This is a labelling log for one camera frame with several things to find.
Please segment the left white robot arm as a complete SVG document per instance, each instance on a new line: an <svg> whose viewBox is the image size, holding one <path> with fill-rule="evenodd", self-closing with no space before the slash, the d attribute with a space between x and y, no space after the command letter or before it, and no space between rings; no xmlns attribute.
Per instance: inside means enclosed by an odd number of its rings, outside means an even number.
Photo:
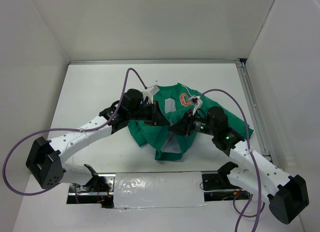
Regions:
<svg viewBox="0 0 320 232"><path fill-rule="evenodd" d="M92 192L99 185L98 173L88 164L74 165L67 160L90 144L127 127L129 121L143 121L147 126L168 126L154 95L159 88L144 91L129 89L121 104L114 103L76 131L49 140L37 138L31 147L26 166L44 190L60 183L73 183Z"/></svg>

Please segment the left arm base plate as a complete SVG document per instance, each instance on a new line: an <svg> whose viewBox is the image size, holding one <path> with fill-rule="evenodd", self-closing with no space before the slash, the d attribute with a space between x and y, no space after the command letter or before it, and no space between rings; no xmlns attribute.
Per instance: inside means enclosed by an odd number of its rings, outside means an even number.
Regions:
<svg viewBox="0 0 320 232"><path fill-rule="evenodd" d="M97 204L105 209L114 208L115 173L100 173L99 178L90 186L70 184L67 205Z"/></svg>

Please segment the green jacket with white lettering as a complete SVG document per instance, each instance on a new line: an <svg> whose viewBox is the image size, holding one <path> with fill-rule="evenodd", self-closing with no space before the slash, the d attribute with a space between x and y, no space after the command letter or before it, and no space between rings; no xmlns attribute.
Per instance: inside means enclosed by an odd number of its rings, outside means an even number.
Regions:
<svg viewBox="0 0 320 232"><path fill-rule="evenodd" d="M206 97L203 93L181 83L158 87L160 91L154 96L154 100L159 103L160 110L170 122L170 126L179 122L186 112L193 112L194 106L190 102L190 97L200 96L203 103L195 115L204 118L210 108L220 107L227 115L229 126L244 139L251 138L254 131L245 120L223 108L218 102ZM131 120L128 123L129 132L140 147L149 144L154 148L155 160L178 161L191 148L197 134L200 133L194 132L191 136L180 136L169 132L170 126L149 126L140 120Z"/></svg>

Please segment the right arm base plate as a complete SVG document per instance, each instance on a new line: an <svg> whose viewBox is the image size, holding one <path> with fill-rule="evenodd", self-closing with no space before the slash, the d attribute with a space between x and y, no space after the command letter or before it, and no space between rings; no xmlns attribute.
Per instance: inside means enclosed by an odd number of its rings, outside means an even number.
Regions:
<svg viewBox="0 0 320 232"><path fill-rule="evenodd" d="M247 191L230 184L227 178L217 172L203 173L199 187L203 190L205 202L232 201L237 195L237 200L247 200L250 197Z"/></svg>

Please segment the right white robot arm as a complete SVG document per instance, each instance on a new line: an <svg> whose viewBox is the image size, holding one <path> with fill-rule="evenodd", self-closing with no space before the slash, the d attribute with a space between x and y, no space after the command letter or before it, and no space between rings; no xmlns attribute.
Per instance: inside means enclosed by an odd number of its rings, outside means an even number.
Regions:
<svg viewBox="0 0 320 232"><path fill-rule="evenodd" d="M229 126L222 108L211 107L204 118L186 112L168 130L181 136L194 132L212 136L216 148L230 158L218 171L220 186L234 185L257 195L281 223L290 224L309 205L305 179L291 176L249 148L245 138Z"/></svg>

